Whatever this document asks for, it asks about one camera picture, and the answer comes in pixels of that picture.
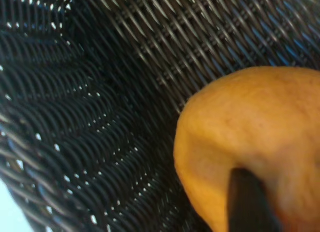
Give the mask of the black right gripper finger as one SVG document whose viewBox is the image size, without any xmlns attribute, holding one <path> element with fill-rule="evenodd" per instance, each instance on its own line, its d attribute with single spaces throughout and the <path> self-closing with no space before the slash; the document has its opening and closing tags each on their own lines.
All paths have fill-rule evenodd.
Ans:
<svg viewBox="0 0 320 232">
<path fill-rule="evenodd" d="M 231 171 L 228 187 L 230 232 L 279 232 L 281 224 L 268 204 L 264 184 L 250 171 Z"/>
</svg>

